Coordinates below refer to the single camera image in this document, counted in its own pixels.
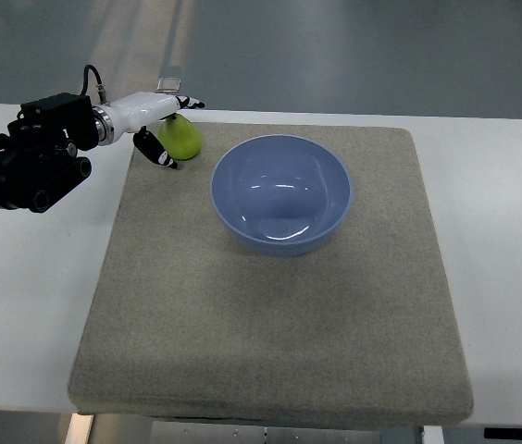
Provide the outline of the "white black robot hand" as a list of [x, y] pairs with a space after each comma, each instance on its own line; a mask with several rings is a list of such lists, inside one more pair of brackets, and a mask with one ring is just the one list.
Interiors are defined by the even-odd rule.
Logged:
[[163, 119], [179, 114], [183, 108], [204, 106], [190, 96], [161, 92], [137, 92], [109, 105], [98, 105], [93, 109], [98, 143], [109, 145], [130, 133], [134, 147], [150, 162], [176, 169], [179, 160], [174, 160], [158, 140], [158, 127]]

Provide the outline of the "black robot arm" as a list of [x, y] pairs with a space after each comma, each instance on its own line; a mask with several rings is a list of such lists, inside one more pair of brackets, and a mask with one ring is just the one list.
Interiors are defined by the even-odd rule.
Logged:
[[63, 92], [20, 106], [0, 134], [0, 209], [44, 213], [85, 181], [97, 146], [91, 99]]

